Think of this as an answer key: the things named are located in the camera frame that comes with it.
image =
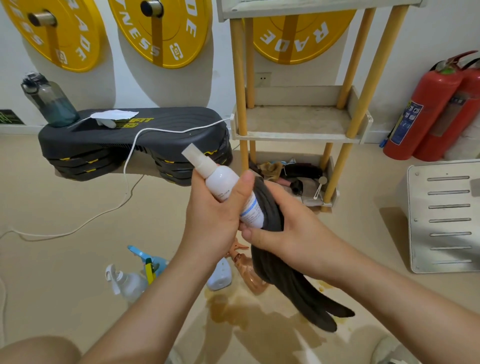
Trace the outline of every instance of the beige floor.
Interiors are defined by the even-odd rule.
[[[323,146],[258,143],[257,148],[315,153]],[[10,225],[30,233],[67,232],[123,198],[120,174],[83,183],[55,176],[35,136],[0,135],[0,155],[2,231]],[[388,159],[375,145],[354,147],[334,213],[321,214],[320,219],[372,258],[480,312],[480,274],[414,275],[404,265],[406,219],[392,193],[409,164]],[[130,183],[139,178],[128,176]],[[140,260],[127,251],[128,244],[171,258],[182,234],[188,197],[189,188],[145,176],[127,205],[74,235],[40,242],[6,235],[0,241],[0,275],[8,288],[7,342],[63,335],[87,350],[126,308],[105,281],[105,267],[115,263],[126,272],[138,271]],[[185,363],[197,364],[369,363],[385,329],[340,290],[326,285],[323,289],[357,312],[339,321],[335,334],[306,323],[275,288],[253,297],[235,274],[230,288],[200,295],[177,349]]]

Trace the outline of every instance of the fire extinguisher label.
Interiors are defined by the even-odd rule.
[[[417,104],[410,100],[407,107],[403,111],[402,116],[398,119],[395,128],[392,131],[390,140],[396,145],[400,145],[407,135],[408,131],[412,127],[413,123],[420,115],[420,112],[423,109],[423,105]]]
[[[447,106],[442,111],[435,124],[433,124],[429,134],[441,137],[450,127],[453,120],[455,120],[468,99],[469,95],[466,92],[456,92],[448,101]]]

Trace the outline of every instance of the wall outlet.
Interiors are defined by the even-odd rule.
[[[271,80],[271,72],[258,72],[255,74],[255,87],[269,87]]]

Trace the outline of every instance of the yellow weight plate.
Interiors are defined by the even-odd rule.
[[[100,59],[106,39],[94,0],[0,0],[19,32],[45,58],[73,72]]]
[[[254,18],[253,44],[275,63],[303,63],[329,49],[348,28],[355,11]]]
[[[122,33],[153,64],[180,68],[208,40],[211,0],[108,0]]]

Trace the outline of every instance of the red fire extinguisher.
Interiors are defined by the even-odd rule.
[[[424,74],[388,137],[384,147],[385,155],[397,160],[412,156],[462,82],[463,74],[458,61],[475,52],[477,51],[471,50],[439,62]]]
[[[413,153],[415,158],[438,161],[480,111],[480,58],[467,63],[462,70],[462,83]]]

